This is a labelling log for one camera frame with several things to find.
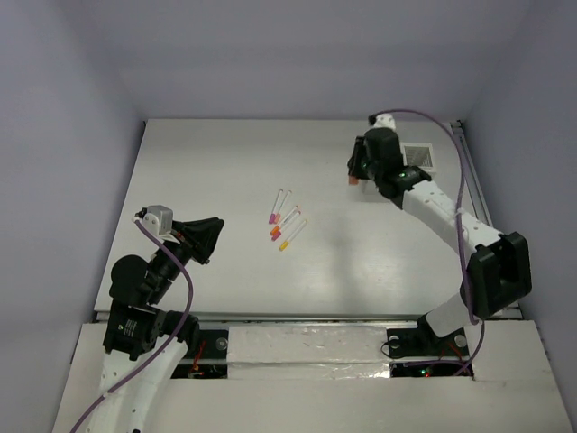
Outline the magenta cap white marker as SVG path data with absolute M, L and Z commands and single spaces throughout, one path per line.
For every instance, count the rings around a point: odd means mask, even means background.
M 278 233 L 276 233 L 274 236 L 271 236 L 271 241 L 275 242 L 277 239 L 280 238 L 280 236 L 282 235 L 283 231 L 286 230 L 290 224 L 292 224 L 299 216 L 301 215 L 301 211 L 300 213 L 293 218 L 286 226 L 284 226 Z

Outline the pink cap white marker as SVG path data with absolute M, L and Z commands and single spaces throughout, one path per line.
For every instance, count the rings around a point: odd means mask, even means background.
M 276 225 L 280 221 L 283 208 L 285 207 L 285 203 L 287 202 L 291 194 L 292 191 L 290 189 L 283 192 L 283 196 L 279 202 L 278 214 L 276 216 L 275 224 L 273 225 Z

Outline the yellow cap white marker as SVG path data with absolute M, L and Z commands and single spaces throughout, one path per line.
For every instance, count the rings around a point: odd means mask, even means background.
M 281 252 L 285 251 L 289 245 L 294 241 L 294 239 L 302 232 L 302 230 L 307 226 L 307 220 L 303 220 L 294 230 L 288 235 L 288 237 L 282 242 L 279 247 Z

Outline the orange cap white marker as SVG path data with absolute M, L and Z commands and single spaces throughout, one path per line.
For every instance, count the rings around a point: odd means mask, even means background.
M 284 226 L 286 226 L 293 218 L 295 218 L 300 213 L 300 206 L 295 205 L 285 216 L 281 219 L 275 227 L 271 230 L 270 235 L 274 236 L 278 233 Z

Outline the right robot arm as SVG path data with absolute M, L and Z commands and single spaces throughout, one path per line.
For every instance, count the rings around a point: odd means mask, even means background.
M 394 130 L 371 128 L 357 137 L 347 167 L 350 177 L 372 181 L 384 198 L 431 229 L 462 266 L 455 295 L 420 317 L 416 327 L 388 332 L 390 358 L 437 356 L 473 320 L 490 318 L 531 292 L 526 238 L 503 234 L 458 207 L 429 173 L 405 163 Z

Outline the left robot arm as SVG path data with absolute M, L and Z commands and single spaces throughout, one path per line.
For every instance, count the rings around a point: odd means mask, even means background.
M 74 432 L 148 431 L 175 368 L 200 344 L 186 266 L 209 262 L 224 220 L 181 222 L 170 209 L 149 206 L 132 221 L 157 250 L 150 260 L 129 254 L 113 265 L 98 395 Z

